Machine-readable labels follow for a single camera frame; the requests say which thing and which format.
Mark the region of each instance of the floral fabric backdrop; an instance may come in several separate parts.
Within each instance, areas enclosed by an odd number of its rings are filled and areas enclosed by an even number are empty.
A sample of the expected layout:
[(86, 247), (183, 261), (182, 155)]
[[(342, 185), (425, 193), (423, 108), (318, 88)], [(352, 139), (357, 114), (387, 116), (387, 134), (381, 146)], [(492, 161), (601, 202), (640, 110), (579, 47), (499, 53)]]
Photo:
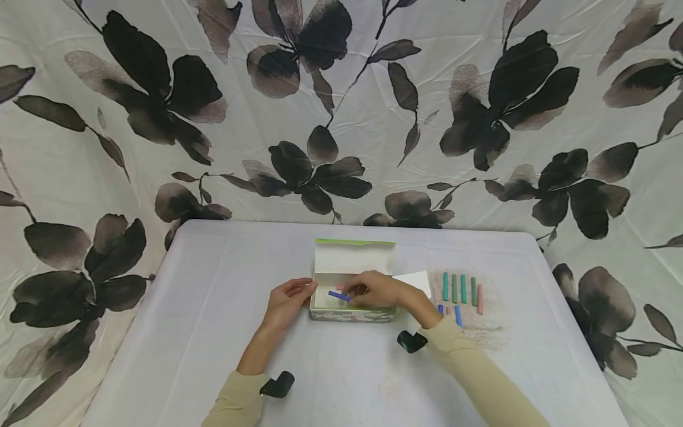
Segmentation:
[(683, 409), (675, 0), (0, 2), (2, 427), (78, 426), (188, 219), (534, 235)]

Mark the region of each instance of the hand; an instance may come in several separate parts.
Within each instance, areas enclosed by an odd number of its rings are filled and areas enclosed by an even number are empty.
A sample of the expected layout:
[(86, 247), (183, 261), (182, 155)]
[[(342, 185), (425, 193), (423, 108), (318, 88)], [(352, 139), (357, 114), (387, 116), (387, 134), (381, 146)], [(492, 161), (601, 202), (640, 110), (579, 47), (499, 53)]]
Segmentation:
[(344, 284), (342, 291), (353, 299), (351, 305), (370, 305), (372, 307), (404, 306), (405, 301), (416, 292), (424, 292), (391, 276), (376, 270), (361, 273)]
[(261, 328), (284, 332), (300, 308), (308, 304), (318, 284), (309, 277), (288, 280), (270, 292)]

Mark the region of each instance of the white table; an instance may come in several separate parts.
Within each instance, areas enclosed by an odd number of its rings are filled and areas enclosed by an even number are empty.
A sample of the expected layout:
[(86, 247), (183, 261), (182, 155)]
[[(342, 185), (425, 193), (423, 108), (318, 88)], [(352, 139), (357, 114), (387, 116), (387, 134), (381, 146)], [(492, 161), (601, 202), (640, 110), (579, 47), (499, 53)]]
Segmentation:
[[(497, 348), (487, 353), (547, 420), (627, 425), (528, 234), (189, 221), (82, 426), (198, 426), (258, 326), (270, 289), (313, 271), (315, 238), (395, 241), (395, 274), (485, 273), (487, 292), (499, 300), (481, 317), (502, 326), (492, 332), (502, 335)], [(402, 329), (417, 330), (407, 314), (387, 325), (314, 322), (301, 314), (269, 369), (273, 377), (288, 370), (296, 382), (283, 400), (267, 398), (260, 425), (484, 425), (426, 350), (409, 355), (396, 344)]]

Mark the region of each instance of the left hand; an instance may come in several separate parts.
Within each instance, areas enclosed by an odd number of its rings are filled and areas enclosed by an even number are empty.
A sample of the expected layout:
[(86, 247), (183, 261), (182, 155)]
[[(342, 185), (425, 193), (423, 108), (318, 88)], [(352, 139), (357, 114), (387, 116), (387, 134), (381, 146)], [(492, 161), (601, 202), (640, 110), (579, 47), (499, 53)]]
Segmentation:
[(270, 292), (268, 308), (261, 328), (270, 332), (284, 332), (292, 323), (300, 308), (308, 304), (318, 284), (310, 277), (292, 279)]

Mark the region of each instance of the box lid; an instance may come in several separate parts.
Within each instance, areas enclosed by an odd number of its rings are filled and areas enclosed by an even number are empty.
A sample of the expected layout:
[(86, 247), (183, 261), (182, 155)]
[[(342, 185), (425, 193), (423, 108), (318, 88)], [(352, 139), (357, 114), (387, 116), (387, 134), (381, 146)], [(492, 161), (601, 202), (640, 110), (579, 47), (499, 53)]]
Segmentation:
[(377, 270), (392, 275), (395, 245), (376, 240), (317, 238), (315, 272), (358, 274)]

